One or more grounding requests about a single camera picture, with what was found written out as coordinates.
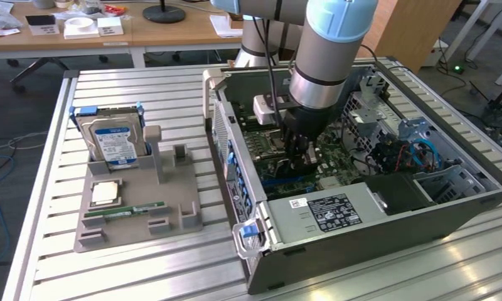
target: red object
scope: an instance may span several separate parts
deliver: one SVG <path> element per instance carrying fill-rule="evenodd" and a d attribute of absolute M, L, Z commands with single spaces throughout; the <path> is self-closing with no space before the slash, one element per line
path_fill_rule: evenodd
<path fill-rule="evenodd" d="M 116 16 L 120 16 L 127 11 L 127 8 L 105 4 L 104 10 L 105 12 L 115 14 Z"/>

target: office chair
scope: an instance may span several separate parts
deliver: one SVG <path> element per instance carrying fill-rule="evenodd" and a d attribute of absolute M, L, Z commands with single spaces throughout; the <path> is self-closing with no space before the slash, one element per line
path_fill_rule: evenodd
<path fill-rule="evenodd" d="M 98 56 L 98 60 L 102 63 L 108 63 L 108 57 L 105 55 Z M 25 86 L 18 85 L 18 82 L 29 75 L 32 74 L 36 70 L 38 70 L 46 63 L 53 63 L 56 64 L 64 71 L 69 70 L 64 62 L 60 60 L 60 58 L 38 58 L 33 64 L 29 65 L 26 69 L 21 71 L 16 75 L 16 77 L 9 81 L 12 85 L 12 89 L 14 93 L 22 94 L 25 92 Z M 18 61 L 17 60 L 8 60 L 8 65 L 12 67 L 18 66 Z"/>

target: gray plastic holder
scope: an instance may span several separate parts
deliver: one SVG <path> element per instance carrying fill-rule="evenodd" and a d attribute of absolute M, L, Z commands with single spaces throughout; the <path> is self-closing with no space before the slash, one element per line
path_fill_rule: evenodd
<path fill-rule="evenodd" d="M 175 145 L 160 152 L 159 126 L 144 128 L 144 140 L 152 151 L 151 155 L 137 158 L 137 168 L 111 171 L 104 161 L 88 163 L 76 229 L 77 253 L 203 229 L 195 170 L 187 147 Z M 93 186 L 101 182 L 119 184 L 117 203 L 93 207 Z M 159 205 L 143 208 L 153 203 Z"/>

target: wooden desk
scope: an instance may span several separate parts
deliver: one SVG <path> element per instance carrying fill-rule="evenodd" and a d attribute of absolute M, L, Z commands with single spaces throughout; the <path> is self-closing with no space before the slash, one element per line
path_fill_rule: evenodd
<path fill-rule="evenodd" d="M 143 10 L 153 3 L 133 3 L 129 9 L 132 19 L 133 46 L 240 43 L 240 38 L 221 39 L 216 35 L 209 16 L 213 13 L 181 7 L 185 10 L 185 19 L 173 24 L 157 24 L 141 17 Z M 197 3 L 195 6 L 217 11 L 209 3 Z"/>
<path fill-rule="evenodd" d="M 127 53 L 133 67 L 144 68 L 143 55 L 155 51 L 188 51 L 235 49 L 240 38 L 219 38 L 205 11 L 183 7 L 187 18 L 175 24 L 157 24 L 143 18 L 143 9 L 155 5 L 144 3 L 119 4 L 125 6 L 132 19 L 123 21 L 124 35 L 65 40 L 64 21 L 58 20 L 60 34 L 33 36 L 24 16 L 50 14 L 64 9 L 37 9 L 30 3 L 14 3 L 13 16 L 24 23 L 21 33 L 0 37 L 0 59 L 40 58 L 56 56 L 109 55 Z M 195 4 L 215 10 L 209 3 Z"/>
<path fill-rule="evenodd" d="M 106 43 L 125 43 L 129 45 L 132 42 L 132 22 L 123 21 L 124 34 L 120 36 L 101 36 L 100 38 L 65 40 L 64 20 L 57 20 L 60 34 L 49 34 L 45 36 L 33 36 L 28 28 L 25 16 L 38 14 L 52 14 L 62 11 L 64 9 L 37 9 L 32 3 L 14 3 L 12 15 L 22 22 L 24 27 L 21 32 L 9 36 L 0 36 L 0 51 L 14 50 L 48 50 L 48 49 L 70 49 L 70 48 L 98 48 L 112 47 Z"/>

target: desk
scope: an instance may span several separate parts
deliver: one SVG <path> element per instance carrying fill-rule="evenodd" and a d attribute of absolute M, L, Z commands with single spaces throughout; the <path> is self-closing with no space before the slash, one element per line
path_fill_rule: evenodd
<path fill-rule="evenodd" d="M 25 27 L 21 28 L 21 33 L 0 37 L 0 59 L 128 53 L 132 56 L 133 67 L 144 68 L 145 52 L 239 48 L 239 38 L 217 37 L 209 23 L 211 13 L 183 8 L 187 13 L 183 22 L 157 24 L 141 17 L 141 11 L 149 5 L 153 4 L 124 4 L 128 8 L 127 14 L 132 16 L 131 20 L 121 22 L 124 35 L 65 40 L 62 20 L 58 21 L 61 34 L 33 36 L 24 18 L 26 15 L 56 13 L 62 9 L 37 9 L 30 3 L 14 3 L 12 14 Z M 196 5 L 213 9 L 209 3 Z"/>
<path fill-rule="evenodd" d="M 247 295 L 201 117 L 203 70 L 223 66 L 81 71 L 64 79 L 2 300 L 502 300 L 502 205 L 442 240 Z M 502 148 L 412 74 L 392 73 L 502 170 Z M 192 153 L 205 227 L 74 253 L 88 152 L 68 108 L 137 101 L 147 125 L 161 126 L 160 148 L 187 144 Z M 388 101 L 406 117 L 420 116 L 400 93 Z"/>

